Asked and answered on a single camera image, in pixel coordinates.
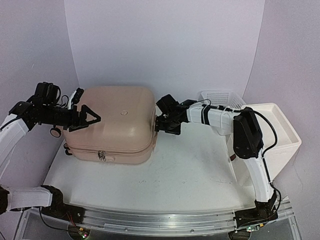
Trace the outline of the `beige hard-shell suitcase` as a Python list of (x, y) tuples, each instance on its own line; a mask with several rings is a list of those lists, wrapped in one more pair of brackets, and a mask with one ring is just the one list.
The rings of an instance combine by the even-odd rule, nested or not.
[[(101, 121), (69, 132), (58, 129), (65, 148), (79, 160), (136, 165), (147, 161), (157, 141), (156, 103), (144, 86), (97, 86), (84, 90), (79, 106), (87, 105)], [(106, 161), (98, 158), (105, 151)]]

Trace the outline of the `silver zipper pull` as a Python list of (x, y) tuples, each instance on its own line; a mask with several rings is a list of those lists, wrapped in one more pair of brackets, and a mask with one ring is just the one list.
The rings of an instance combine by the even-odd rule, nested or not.
[(104, 161), (104, 162), (106, 161), (105, 151), (99, 150), (97, 155), (100, 161)]

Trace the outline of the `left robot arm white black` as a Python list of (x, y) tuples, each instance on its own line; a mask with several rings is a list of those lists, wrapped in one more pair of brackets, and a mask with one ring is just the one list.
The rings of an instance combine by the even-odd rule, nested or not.
[[(54, 130), (62, 127), (73, 132), (100, 122), (101, 117), (85, 104), (77, 108), (83, 93), (84, 90), (78, 88), (66, 104), (60, 104), (59, 86), (48, 82), (38, 83), (34, 94), (26, 101), (19, 101), (0, 126), (0, 164), (9, 162), (8, 155), (36, 125), (51, 125)], [(48, 211), (57, 219), (70, 216), (63, 193), (53, 186), (0, 187), (1, 214), (30, 208)]]

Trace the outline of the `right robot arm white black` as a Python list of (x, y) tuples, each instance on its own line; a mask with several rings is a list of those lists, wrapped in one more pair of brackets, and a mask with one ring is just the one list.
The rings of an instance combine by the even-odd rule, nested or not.
[[(226, 134), (233, 135), (232, 149), (236, 157), (246, 165), (255, 192), (255, 207), (238, 212), (238, 219), (253, 222), (270, 221), (276, 217), (281, 193), (274, 186), (265, 160), (265, 154), (276, 146), (278, 136), (270, 121), (251, 107), (234, 109), (228, 106), (215, 106), (209, 99), (176, 101), (170, 94), (156, 103), (161, 115), (156, 117), (155, 131), (180, 135), (183, 123), (210, 126)], [(258, 122), (262, 118), (274, 135), (271, 146), (265, 148), (263, 132)]]

